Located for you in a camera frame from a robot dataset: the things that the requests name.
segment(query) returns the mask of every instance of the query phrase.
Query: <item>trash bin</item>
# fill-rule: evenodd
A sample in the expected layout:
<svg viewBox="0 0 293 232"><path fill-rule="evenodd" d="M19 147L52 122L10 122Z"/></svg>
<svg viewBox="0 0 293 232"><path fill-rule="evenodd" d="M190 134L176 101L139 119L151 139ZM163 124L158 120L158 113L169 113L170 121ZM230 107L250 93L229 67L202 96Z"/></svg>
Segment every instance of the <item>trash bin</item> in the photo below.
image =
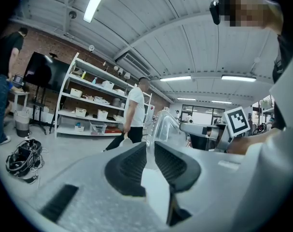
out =
<svg viewBox="0 0 293 232"><path fill-rule="evenodd" d="M19 137L27 137L29 134L29 110L15 111L14 123L16 128L16 134Z"/></svg>

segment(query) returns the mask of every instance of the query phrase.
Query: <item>television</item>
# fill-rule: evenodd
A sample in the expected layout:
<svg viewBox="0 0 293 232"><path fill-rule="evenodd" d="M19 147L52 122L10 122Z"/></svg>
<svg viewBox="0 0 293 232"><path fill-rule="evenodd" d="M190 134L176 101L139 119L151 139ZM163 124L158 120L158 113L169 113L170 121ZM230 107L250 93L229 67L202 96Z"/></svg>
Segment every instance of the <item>television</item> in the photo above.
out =
<svg viewBox="0 0 293 232"><path fill-rule="evenodd" d="M34 52L25 70L23 81L59 92L69 64Z"/></svg>

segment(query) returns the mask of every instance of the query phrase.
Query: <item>black t-shirt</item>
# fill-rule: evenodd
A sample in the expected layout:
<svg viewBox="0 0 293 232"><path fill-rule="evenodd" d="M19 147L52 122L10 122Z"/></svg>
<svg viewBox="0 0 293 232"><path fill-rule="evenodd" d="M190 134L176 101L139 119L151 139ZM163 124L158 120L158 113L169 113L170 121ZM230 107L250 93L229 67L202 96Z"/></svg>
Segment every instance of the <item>black t-shirt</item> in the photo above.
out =
<svg viewBox="0 0 293 232"><path fill-rule="evenodd" d="M279 56L273 70L274 83L277 82L293 58L293 0L277 0L277 2L280 4L283 14L283 26L281 35L278 36ZM272 127L282 130L286 125L276 104L274 113L275 121Z"/></svg>
<svg viewBox="0 0 293 232"><path fill-rule="evenodd" d="M0 39L0 75L8 76L9 60L13 48L22 49L24 38L19 32L14 32Z"/></svg>

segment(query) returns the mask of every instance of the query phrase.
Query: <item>white ceiling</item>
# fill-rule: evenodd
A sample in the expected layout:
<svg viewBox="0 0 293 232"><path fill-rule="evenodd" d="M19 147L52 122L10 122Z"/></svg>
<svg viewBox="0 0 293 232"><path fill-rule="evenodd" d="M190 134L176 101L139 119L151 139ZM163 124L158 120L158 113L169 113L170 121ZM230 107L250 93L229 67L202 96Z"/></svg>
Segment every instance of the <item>white ceiling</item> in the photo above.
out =
<svg viewBox="0 0 293 232"><path fill-rule="evenodd" d="M89 0L21 0L12 20L84 48L93 44L97 55L113 63L130 52L149 69L152 84L171 99L251 105L267 96L272 86L276 35L266 29L215 25L211 1L102 0L87 23L83 15ZM77 13L75 19L70 19L70 11ZM223 73L249 74L256 57L260 62L253 70L255 83L221 80ZM195 79L157 81L188 73Z"/></svg>

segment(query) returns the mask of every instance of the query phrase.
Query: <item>white table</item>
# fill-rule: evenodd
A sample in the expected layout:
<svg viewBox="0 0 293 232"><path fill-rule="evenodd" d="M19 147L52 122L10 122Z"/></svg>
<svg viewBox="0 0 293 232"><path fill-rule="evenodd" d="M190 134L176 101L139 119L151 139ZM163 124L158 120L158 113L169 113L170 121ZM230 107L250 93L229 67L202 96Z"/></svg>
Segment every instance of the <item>white table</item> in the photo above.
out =
<svg viewBox="0 0 293 232"><path fill-rule="evenodd" d="M18 97L19 96L23 96L23 95L25 96L23 110L25 110L26 109L27 98L28 98L29 92L21 92L21 91L15 92L13 90L10 90L10 93L14 94L13 112L17 111L17 99L18 99Z"/></svg>

